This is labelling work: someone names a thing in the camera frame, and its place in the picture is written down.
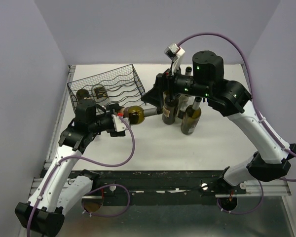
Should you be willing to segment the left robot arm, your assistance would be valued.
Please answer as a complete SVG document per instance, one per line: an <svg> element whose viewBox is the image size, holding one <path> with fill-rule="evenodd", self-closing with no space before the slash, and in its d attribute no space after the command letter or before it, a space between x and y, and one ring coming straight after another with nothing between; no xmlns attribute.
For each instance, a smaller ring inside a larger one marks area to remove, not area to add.
<svg viewBox="0 0 296 237"><path fill-rule="evenodd" d="M97 135L106 131L112 137L125 136L130 123L123 118L123 110L118 103L103 107L89 98L79 100L74 118L60 135L55 158L43 180L28 201L18 203L15 208L28 237L32 232L57 236L71 208L85 194L99 191L99 182L90 171L78 175L69 187L64 185L79 160L93 162L82 155Z"/></svg>

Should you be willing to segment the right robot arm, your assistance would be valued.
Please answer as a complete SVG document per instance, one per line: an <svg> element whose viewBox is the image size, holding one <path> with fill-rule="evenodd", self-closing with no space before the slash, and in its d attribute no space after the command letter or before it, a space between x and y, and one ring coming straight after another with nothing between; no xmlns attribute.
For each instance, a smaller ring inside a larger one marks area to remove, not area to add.
<svg viewBox="0 0 296 237"><path fill-rule="evenodd" d="M145 93L142 101L161 107L166 90L171 98L179 94L205 98L211 108L247 136L257 151L247 161L227 167L217 181L218 190L227 194L244 181L269 182L286 176L293 157L290 152L296 152L296 144L277 143L279 135L270 134L274 130L266 128L268 122L255 111L248 90L237 81L223 78L223 58L208 50L199 51L192 57L192 69L192 76L171 69L158 74L153 88Z"/></svg>

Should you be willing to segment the dark bottle label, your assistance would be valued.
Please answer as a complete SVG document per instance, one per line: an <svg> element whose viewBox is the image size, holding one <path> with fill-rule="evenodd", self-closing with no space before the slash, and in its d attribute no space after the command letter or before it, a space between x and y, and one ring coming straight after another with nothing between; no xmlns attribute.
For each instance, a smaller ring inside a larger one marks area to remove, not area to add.
<svg viewBox="0 0 296 237"><path fill-rule="evenodd" d="M76 93L77 102L82 102L86 100L92 100L92 97L88 90L86 89L80 89Z"/></svg>
<svg viewBox="0 0 296 237"><path fill-rule="evenodd" d="M138 125L147 117L161 114L162 109L158 107L143 109L141 106L130 106L123 107L119 112L123 114L124 118L128 118L131 125Z"/></svg>

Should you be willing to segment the dark bottle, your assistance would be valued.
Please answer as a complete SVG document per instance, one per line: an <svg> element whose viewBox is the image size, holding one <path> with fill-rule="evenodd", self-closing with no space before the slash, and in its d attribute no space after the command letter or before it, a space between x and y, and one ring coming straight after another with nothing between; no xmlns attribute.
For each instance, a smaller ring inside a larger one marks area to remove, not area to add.
<svg viewBox="0 0 296 237"><path fill-rule="evenodd" d="M174 99L171 99L169 95L169 91L166 90L163 92L163 114L162 114L162 120L165 124L171 125L175 122L176 114L178 111L178 105L179 105L179 97L174 96Z"/></svg>

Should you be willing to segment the dark bottle front label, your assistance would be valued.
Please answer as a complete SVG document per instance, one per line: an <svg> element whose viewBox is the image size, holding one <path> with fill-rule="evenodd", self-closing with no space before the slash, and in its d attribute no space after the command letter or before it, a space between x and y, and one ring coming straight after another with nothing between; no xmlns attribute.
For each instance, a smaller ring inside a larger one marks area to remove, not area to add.
<svg viewBox="0 0 296 237"><path fill-rule="evenodd" d="M92 97L88 90L86 89L80 89L76 93L77 102L82 102L86 100L92 100Z"/></svg>

